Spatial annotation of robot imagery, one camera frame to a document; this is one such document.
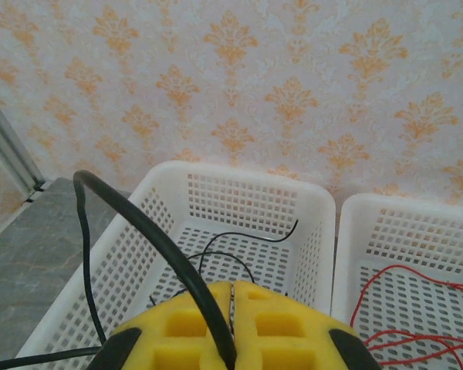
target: yellow foam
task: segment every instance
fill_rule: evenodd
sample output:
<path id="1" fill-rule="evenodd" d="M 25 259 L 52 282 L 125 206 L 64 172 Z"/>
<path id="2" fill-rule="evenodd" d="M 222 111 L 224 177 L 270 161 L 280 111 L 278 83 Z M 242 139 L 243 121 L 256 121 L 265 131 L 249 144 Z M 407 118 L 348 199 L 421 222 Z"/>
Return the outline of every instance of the yellow foam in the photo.
<path id="1" fill-rule="evenodd" d="M 232 286 L 208 285 L 228 322 Z M 329 331 L 356 335 L 333 318 L 258 285 L 236 281 L 235 370 L 340 370 L 346 365 Z M 142 334 L 123 370 L 226 370 L 211 334 L 189 293 L 160 303 L 115 332 Z"/>
<path id="2" fill-rule="evenodd" d="M 329 331 L 352 328 L 258 285 L 236 281 L 235 370 L 340 370 Z"/>
<path id="3" fill-rule="evenodd" d="M 221 282 L 208 287 L 228 322 L 231 284 Z M 128 328 L 140 328 L 142 334 L 123 370 L 226 370 L 201 312 L 189 293 L 136 316 L 122 324 L 114 334 Z"/>

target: black cable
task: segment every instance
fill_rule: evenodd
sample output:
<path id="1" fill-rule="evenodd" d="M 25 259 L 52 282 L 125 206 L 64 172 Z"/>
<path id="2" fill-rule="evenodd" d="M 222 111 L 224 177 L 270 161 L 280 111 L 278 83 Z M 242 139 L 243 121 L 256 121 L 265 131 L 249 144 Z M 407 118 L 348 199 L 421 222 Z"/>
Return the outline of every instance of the black cable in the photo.
<path id="1" fill-rule="evenodd" d="M 75 172 L 73 182 L 78 207 L 86 206 L 84 183 L 98 197 L 103 199 L 110 207 L 138 229 L 160 252 L 191 293 L 215 340 L 219 355 L 223 359 L 227 369 L 233 370 L 237 351 L 235 350 L 232 333 L 206 283 L 177 245 L 142 210 L 134 206 L 120 193 L 91 172 L 85 170 Z"/>
<path id="2" fill-rule="evenodd" d="M 244 261 L 242 261 L 240 258 L 238 258 L 237 256 L 231 254 L 231 253 L 227 253 L 227 252 L 220 252 L 220 251 L 208 251 L 208 252 L 201 252 L 201 253 L 196 253 L 196 254 L 192 254 L 190 257 L 187 257 L 188 260 L 192 259 L 192 258 L 196 258 L 196 257 L 199 257 L 199 256 L 203 256 L 203 255 L 207 255 L 207 254 L 220 254 L 220 255 L 223 255 L 223 256 L 227 256 L 227 257 L 231 257 L 231 258 L 234 258 L 238 263 L 240 263 L 244 269 L 247 271 L 247 274 L 248 276 L 250 277 L 250 281 L 252 283 L 255 284 L 255 279 L 254 279 L 254 275 L 252 274 L 252 272 L 250 271 L 250 269 L 248 268 L 248 266 L 245 264 Z M 181 289 L 179 291 L 177 291 L 177 293 L 175 293 L 173 295 L 173 297 L 177 297 L 179 294 L 182 294 L 186 291 L 187 289 Z"/>
<path id="3" fill-rule="evenodd" d="M 84 193 L 83 185 L 80 182 L 74 181 L 74 190 L 77 198 L 77 217 L 79 218 L 80 228 L 83 232 L 83 276 L 84 276 L 84 292 L 86 293 L 87 307 L 90 310 L 91 319 L 94 323 L 96 333 L 100 339 L 101 345 L 106 341 L 105 332 L 101 325 L 100 317 L 94 302 L 93 289 L 91 287 L 91 272 L 90 272 L 90 254 L 91 254 L 91 235 L 90 226 L 86 215 L 86 194 Z"/>
<path id="4" fill-rule="evenodd" d="M 101 347 L 87 347 L 70 349 L 68 351 L 61 351 L 56 353 L 48 353 L 44 355 L 27 356 L 20 358 L 11 358 L 9 360 L 0 361 L 0 370 L 7 368 L 19 368 L 21 366 L 44 364 L 46 362 L 54 362 L 66 360 L 68 358 L 91 356 L 98 353 Z"/>
<path id="5" fill-rule="evenodd" d="M 216 234 L 215 236 L 213 236 L 210 239 L 210 241 L 206 244 L 206 246 L 204 247 L 204 250 L 202 251 L 203 254 L 201 256 L 201 261 L 199 262 L 199 268 L 198 268 L 199 274 L 202 274 L 202 265 L 204 264 L 205 253 L 208 251 L 208 248 L 211 246 L 211 244 L 213 244 L 213 242 L 216 239 L 218 239 L 219 237 L 224 237 L 225 235 L 238 235 L 240 237 L 249 237 L 251 239 L 256 239 L 257 241 L 267 241 L 269 243 L 281 243 L 282 241 L 285 241 L 286 239 L 288 239 L 293 234 L 293 231 L 295 231 L 296 226 L 298 225 L 298 223 L 299 223 L 299 221 L 296 220 L 295 223 L 293 224 L 292 229 L 287 233 L 287 235 L 285 235 L 281 239 L 270 239 L 268 237 L 257 237 L 255 235 L 245 234 L 245 233 L 238 233 L 238 232 L 234 232 L 234 231 L 227 231 L 225 233 Z"/>
<path id="6" fill-rule="evenodd" d="M 191 260 L 192 258 L 203 257 L 203 256 L 208 255 L 208 254 L 220 254 L 222 256 L 227 256 L 227 257 L 231 257 L 231 258 L 235 259 L 235 261 L 237 261 L 238 263 L 240 263 L 244 267 L 244 269 L 247 271 L 248 276 L 250 277 L 250 281 L 255 284 L 254 275 L 252 275 L 252 272 L 250 271 L 248 266 L 245 264 L 245 262 L 242 261 L 237 256 L 231 254 L 231 253 L 221 252 L 221 251 L 202 251 L 201 253 L 192 254 L 190 257 L 188 257 L 188 259 Z"/>

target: gray floor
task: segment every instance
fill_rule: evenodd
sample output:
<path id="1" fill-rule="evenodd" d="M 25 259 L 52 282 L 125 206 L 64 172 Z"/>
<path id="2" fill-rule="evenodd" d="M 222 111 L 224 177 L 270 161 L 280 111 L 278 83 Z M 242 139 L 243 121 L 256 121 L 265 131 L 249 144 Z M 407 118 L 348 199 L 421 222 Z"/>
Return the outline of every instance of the gray floor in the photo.
<path id="1" fill-rule="evenodd" d="M 86 191 L 92 243 L 114 212 Z M 0 234 L 0 360 L 13 358 L 81 263 L 72 181 L 58 179 Z"/>

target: white plastic basket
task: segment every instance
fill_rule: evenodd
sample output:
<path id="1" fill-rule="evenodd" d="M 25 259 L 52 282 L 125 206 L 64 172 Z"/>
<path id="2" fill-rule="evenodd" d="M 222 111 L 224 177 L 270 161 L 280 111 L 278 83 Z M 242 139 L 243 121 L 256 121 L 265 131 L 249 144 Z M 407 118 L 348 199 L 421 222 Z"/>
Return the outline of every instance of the white plastic basket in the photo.
<path id="1" fill-rule="evenodd" d="M 463 209 L 399 197 L 359 194 L 343 205 L 332 315 L 346 323 L 362 287 L 382 268 L 403 264 L 440 281 L 463 283 Z M 364 296 L 354 328 L 362 338 L 386 329 L 463 338 L 463 293 L 391 269 Z M 400 340 L 384 336 L 372 344 Z M 376 359 L 421 357 L 444 349 L 429 341 L 374 352 Z M 463 361 L 463 351 L 458 353 Z M 427 363 L 387 366 L 459 370 L 452 355 Z"/>
<path id="2" fill-rule="evenodd" d="M 330 312 L 335 204 L 322 187 L 267 173 L 174 161 L 153 168 L 130 201 L 187 256 L 225 231 L 280 239 L 298 219 L 295 232 L 282 243 L 230 236 L 218 238 L 210 251 L 234 254 L 249 266 L 257 284 Z M 182 288 L 166 261 L 120 215 L 91 256 L 94 297 L 107 334 L 150 308 L 150 295 L 156 302 L 166 301 Z M 207 282 L 249 279 L 230 257 L 212 255 L 206 261 Z M 18 357 L 98 344 L 79 267 Z M 88 362 L 77 358 L 34 368 L 79 369 Z"/>

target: metal door frame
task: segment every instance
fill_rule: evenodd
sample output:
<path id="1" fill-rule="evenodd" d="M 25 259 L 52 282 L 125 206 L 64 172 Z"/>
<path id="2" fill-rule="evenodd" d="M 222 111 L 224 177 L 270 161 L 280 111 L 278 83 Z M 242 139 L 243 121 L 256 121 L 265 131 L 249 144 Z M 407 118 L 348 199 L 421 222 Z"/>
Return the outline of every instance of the metal door frame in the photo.
<path id="1" fill-rule="evenodd" d="M 19 186 L 31 194 L 45 183 L 31 155 L 0 110 L 0 159 Z"/>

